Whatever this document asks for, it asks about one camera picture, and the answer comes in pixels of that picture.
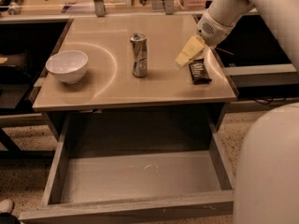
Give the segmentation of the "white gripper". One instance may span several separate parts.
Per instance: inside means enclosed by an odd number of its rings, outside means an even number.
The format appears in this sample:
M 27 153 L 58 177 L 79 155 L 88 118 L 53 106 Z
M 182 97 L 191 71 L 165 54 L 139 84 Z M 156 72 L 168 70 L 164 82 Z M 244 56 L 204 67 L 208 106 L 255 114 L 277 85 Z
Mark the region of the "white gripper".
M 198 35 L 193 35 L 185 44 L 182 52 L 177 56 L 175 62 L 178 67 L 184 67 L 196 58 L 207 44 L 211 48 L 219 45 L 231 33 L 235 22 L 226 16 L 219 18 L 209 9 L 204 12 L 197 22 Z

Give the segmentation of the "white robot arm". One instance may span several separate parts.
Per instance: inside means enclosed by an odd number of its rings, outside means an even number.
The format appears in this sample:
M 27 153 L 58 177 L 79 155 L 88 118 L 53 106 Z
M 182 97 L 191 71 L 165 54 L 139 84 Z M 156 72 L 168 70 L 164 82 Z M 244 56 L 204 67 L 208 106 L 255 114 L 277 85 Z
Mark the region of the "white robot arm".
M 299 71 L 299 0 L 213 0 L 197 33 L 215 47 L 253 8 Z M 299 224 L 298 103 L 272 109 L 251 125 L 238 158 L 233 223 Z

